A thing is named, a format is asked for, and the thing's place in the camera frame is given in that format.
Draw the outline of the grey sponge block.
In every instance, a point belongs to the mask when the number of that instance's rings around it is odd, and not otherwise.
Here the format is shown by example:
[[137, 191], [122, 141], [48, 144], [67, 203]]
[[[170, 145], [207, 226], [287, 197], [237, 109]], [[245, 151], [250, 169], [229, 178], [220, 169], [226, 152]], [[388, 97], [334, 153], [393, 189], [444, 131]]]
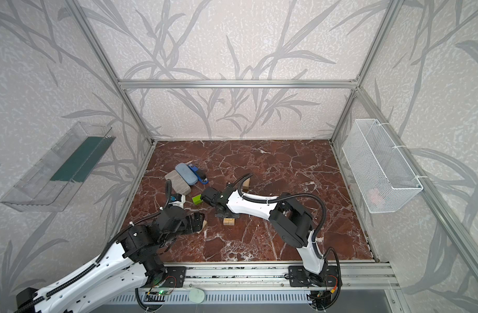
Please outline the grey sponge block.
[[191, 193], [191, 187], [176, 170], [173, 170], [166, 174], [165, 180], [171, 181], [172, 189], [175, 191], [175, 193], [184, 196], [187, 196]]

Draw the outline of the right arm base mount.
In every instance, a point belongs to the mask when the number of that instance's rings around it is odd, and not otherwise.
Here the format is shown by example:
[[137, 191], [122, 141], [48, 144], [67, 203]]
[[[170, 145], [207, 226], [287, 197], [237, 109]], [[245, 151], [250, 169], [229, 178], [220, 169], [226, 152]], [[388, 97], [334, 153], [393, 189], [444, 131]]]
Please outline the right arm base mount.
[[305, 270], [303, 266], [289, 266], [284, 278], [290, 287], [323, 287], [341, 286], [340, 273], [337, 266], [325, 266], [319, 274]]

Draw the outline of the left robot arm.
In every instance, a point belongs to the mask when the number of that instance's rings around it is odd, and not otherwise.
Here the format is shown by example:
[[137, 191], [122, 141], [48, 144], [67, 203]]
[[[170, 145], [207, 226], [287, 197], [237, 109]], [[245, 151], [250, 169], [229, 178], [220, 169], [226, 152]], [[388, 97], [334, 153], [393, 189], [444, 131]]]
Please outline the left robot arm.
[[203, 229], [205, 215], [179, 206], [145, 216], [116, 234], [102, 252], [73, 273], [17, 297], [18, 312], [90, 312], [130, 289], [157, 286], [169, 274], [158, 254], [178, 236]]

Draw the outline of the light blue oval case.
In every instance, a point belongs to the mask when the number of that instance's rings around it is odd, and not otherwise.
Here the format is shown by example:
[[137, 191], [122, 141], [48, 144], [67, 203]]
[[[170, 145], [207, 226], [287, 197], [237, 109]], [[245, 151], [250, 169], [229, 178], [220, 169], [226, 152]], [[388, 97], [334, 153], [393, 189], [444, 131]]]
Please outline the light blue oval case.
[[198, 177], [187, 164], [177, 164], [175, 170], [189, 186], [193, 186], [198, 182]]

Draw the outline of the pale green round disc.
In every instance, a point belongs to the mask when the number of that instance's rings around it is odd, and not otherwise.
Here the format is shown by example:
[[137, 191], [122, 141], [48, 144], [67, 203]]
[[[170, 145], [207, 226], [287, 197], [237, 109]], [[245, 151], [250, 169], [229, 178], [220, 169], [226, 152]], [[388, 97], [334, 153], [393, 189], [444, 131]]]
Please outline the pale green round disc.
[[195, 304], [201, 304], [206, 299], [206, 293], [202, 289], [192, 288], [188, 294], [189, 301]]

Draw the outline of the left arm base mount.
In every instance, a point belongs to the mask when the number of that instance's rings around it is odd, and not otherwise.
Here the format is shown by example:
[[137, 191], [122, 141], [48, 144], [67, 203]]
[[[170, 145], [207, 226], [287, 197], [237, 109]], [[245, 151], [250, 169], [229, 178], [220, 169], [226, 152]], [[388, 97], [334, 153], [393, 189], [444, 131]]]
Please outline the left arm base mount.
[[182, 288], [186, 277], [187, 267], [167, 267], [161, 277], [149, 279], [144, 285], [145, 288]]

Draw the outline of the blue black tool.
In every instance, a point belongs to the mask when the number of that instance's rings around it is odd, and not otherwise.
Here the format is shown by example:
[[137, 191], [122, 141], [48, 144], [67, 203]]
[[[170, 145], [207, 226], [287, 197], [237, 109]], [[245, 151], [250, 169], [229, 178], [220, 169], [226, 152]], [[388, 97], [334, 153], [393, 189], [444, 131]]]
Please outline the blue black tool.
[[201, 170], [200, 168], [197, 168], [193, 164], [188, 164], [189, 169], [197, 176], [197, 179], [199, 182], [201, 182], [203, 185], [206, 185], [209, 183], [208, 177], [206, 176], [206, 173]]

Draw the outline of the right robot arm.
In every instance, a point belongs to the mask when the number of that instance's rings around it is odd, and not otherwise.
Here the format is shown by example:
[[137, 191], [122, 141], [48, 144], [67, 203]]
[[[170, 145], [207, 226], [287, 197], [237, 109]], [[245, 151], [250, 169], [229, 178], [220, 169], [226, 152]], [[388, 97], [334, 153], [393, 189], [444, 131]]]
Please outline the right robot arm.
[[[315, 228], [313, 215], [298, 201], [299, 198], [310, 198], [321, 206], [322, 216]], [[296, 248], [306, 271], [317, 275], [322, 272], [325, 257], [318, 248], [316, 238], [326, 222], [327, 208], [318, 196], [288, 193], [277, 197], [258, 196], [229, 186], [223, 191], [207, 188], [201, 193], [201, 199], [216, 209], [217, 216], [236, 219], [244, 214], [269, 221], [279, 237]]]

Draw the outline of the clear plastic wall tray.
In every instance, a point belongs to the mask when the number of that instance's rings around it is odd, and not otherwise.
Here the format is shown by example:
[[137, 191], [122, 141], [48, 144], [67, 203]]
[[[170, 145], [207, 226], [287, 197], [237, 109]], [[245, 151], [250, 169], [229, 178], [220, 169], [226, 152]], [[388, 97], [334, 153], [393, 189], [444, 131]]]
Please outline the clear plastic wall tray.
[[112, 127], [77, 122], [2, 198], [19, 212], [61, 212], [116, 137]]

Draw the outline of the aluminium front rail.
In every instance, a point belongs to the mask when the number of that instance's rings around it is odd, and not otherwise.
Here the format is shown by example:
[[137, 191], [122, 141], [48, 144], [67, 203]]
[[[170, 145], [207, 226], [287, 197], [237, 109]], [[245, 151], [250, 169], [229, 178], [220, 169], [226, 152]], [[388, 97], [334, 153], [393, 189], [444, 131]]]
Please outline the aluminium front rail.
[[[301, 262], [188, 262], [169, 263], [167, 267], [187, 267], [182, 288], [154, 288], [176, 291], [198, 288], [202, 290], [288, 290], [290, 284], [284, 275], [289, 266], [301, 266]], [[399, 283], [388, 263], [342, 262], [341, 282], [344, 290], [399, 289]], [[148, 282], [143, 270], [132, 266], [112, 275], [91, 291], [105, 292], [115, 297], [135, 288], [145, 288]]]

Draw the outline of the green block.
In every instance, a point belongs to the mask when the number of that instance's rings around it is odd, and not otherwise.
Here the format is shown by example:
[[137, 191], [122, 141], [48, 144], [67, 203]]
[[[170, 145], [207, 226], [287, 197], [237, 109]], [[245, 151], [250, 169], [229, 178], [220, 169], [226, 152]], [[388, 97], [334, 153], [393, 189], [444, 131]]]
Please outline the green block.
[[201, 198], [201, 195], [194, 196], [192, 198], [192, 202], [194, 205], [198, 206], [199, 204], [203, 203], [203, 200]]

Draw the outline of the pink object in basket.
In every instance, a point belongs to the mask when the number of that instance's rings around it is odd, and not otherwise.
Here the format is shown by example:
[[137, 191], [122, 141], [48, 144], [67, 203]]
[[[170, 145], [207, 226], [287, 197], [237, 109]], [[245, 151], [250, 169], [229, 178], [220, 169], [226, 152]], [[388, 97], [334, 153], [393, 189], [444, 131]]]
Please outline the pink object in basket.
[[370, 199], [371, 203], [375, 206], [382, 206], [385, 203], [385, 200], [378, 189], [371, 189], [368, 192], [368, 198]]

